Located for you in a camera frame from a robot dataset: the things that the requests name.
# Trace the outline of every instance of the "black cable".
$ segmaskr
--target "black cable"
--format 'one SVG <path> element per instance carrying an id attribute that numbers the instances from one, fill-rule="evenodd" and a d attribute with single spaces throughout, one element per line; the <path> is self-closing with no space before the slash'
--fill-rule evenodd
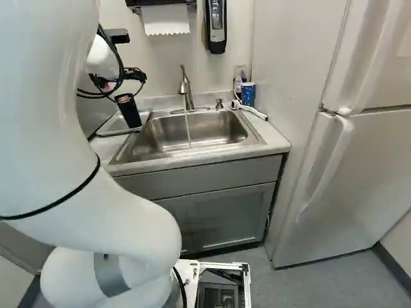
<path id="1" fill-rule="evenodd" d="M 144 83 L 144 82 L 141 83 L 141 85 L 140 85 L 139 89 L 137 90 L 137 92 L 133 94 L 134 97 L 136 97 L 137 94 L 139 94 L 139 93 L 141 92 L 141 90 L 143 89 L 143 87 L 144 87 L 145 84 L 146 84 L 146 83 Z"/>
<path id="2" fill-rule="evenodd" d="M 18 215 L 13 215 L 13 216 L 0 216 L 0 221 L 7 221 L 7 220 L 12 221 L 12 220 L 19 220 L 19 219 L 29 218 L 29 217 L 39 215 L 41 213 L 44 213 L 48 210 L 51 210 L 51 209 L 55 208 L 57 205 L 62 204 L 63 202 L 67 201 L 68 199 L 70 199 L 71 197 L 73 197 L 74 195 L 76 195 L 80 191 L 82 191 L 83 188 L 86 187 L 91 182 L 91 180 L 97 175 L 97 172 L 100 170 L 100 166 L 101 166 L 101 161 L 100 161 L 99 156 L 97 155 L 97 164 L 96 164 L 96 167 L 94 168 L 93 172 L 85 179 L 85 181 L 83 183 L 81 183 L 79 186 L 77 186 L 71 192 L 69 192 L 65 196 L 61 197 L 60 199 L 58 199 L 54 202 L 51 202 L 49 205 L 46 205 L 45 207 L 41 207 L 37 210 L 33 210 L 31 212 L 28 212 L 28 213 L 18 214 Z"/>
<path id="3" fill-rule="evenodd" d="M 187 294 L 186 294 L 186 289 L 184 288 L 184 284 L 182 282 L 180 273 L 179 271 L 177 271 L 175 267 L 173 267 L 173 271 L 180 285 L 180 291 L 181 291 L 181 297 L 182 297 L 182 308 L 187 308 Z"/>
<path id="4" fill-rule="evenodd" d="M 101 93 L 104 93 L 104 91 L 101 89 L 101 88 L 99 88 L 99 87 L 97 87 L 96 86 L 96 88 L 101 92 Z M 106 96 L 106 98 L 108 98 L 109 100 L 111 100 L 113 103 L 117 103 L 115 100 L 113 100 L 110 96 Z"/>
<path id="5" fill-rule="evenodd" d="M 78 91 L 81 92 L 82 94 L 78 93 L 77 96 L 80 96 L 81 98 L 88 98 L 88 99 L 106 98 L 107 96 L 109 96 L 110 94 L 113 94 L 116 90 L 118 90 L 120 86 L 123 84 L 124 79 L 125 79 L 125 69 L 124 69 L 123 61 L 121 60 L 121 57 L 117 51 L 117 48 L 108 38 L 108 36 L 105 34 L 104 29 L 101 24 L 98 25 L 98 35 L 103 38 L 103 40 L 107 43 L 107 45 L 109 45 L 111 51 L 116 56 L 116 59 L 118 61 L 118 66 L 119 66 L 119 77 L 116 80 L 116 85 L 114 86 L 114 88 L 107 92 L 104 92 L 103 95 L 101 93 L 88 92 L 82 89 L 78 89 Z"/>

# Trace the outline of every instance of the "sink cabinet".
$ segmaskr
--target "sink cabinet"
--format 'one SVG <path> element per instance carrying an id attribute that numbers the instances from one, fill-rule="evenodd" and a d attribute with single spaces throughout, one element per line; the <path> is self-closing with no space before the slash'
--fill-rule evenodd
<path id="1" fill-rule="evenodd" d="M 282 155 L 233 160 L 114 178 L 126 190 L 168 210 L 183 252 L 260 241 Z"/>
<path id="2" fill-rule="evenodd" d="M 198 252 L 260 241 L 274 183 L 157 200 L 180 225 L 183 250 Z"/>

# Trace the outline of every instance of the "soap dispenser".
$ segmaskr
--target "soap dispenser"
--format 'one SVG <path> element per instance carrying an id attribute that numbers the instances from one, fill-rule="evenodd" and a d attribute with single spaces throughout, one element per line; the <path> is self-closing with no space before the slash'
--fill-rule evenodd
<path id="1" fill-rule="evenodd" d="M 225 53 L 227 45 L 226 0 L 204 0 L 207 47 L 214 55 Z"/>

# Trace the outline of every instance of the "mug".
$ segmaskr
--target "mug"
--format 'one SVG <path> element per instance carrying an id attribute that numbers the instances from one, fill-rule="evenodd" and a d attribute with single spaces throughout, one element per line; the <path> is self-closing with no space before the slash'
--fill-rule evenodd
<path id="1" fill-rule="evenodd" d="M 245 106 L 254 107 L 254 100 L 256 99 L 256 83 L 244 82 L 241 85 L 242 104 Z"/>

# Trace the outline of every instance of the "stainless steel sink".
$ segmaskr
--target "stainless steel sink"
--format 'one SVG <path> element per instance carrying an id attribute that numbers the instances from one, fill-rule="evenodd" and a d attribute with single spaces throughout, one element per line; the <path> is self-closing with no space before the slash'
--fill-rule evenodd
<path id="1" fill-rule="evenodd" d="M 124 142 L 110 164 L 207 153 L 265 144 L 240 111 L 184 114 L 153 112 L 143 129 Z"/>

